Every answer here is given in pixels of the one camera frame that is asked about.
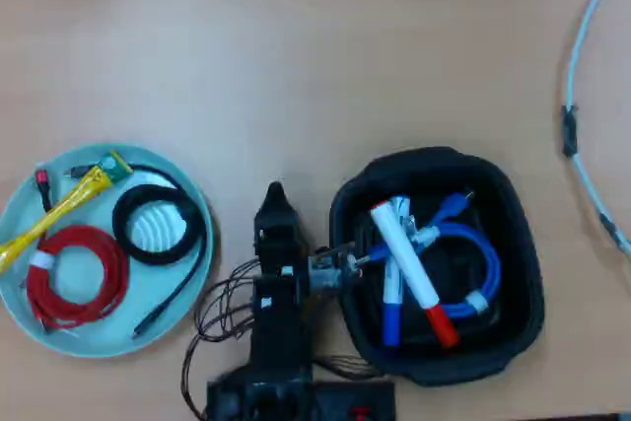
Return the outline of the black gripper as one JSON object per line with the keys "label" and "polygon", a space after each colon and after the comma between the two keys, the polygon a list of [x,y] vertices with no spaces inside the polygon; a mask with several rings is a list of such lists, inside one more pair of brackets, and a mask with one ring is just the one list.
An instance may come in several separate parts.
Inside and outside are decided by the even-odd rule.
{"label": "black gripper", "polygon": [[291,267],[298,276],[307,271],[309,247],[297,224],[297,212],[280,181],[272,181],[254,217],[255,254],[261,273],[277,276]]}

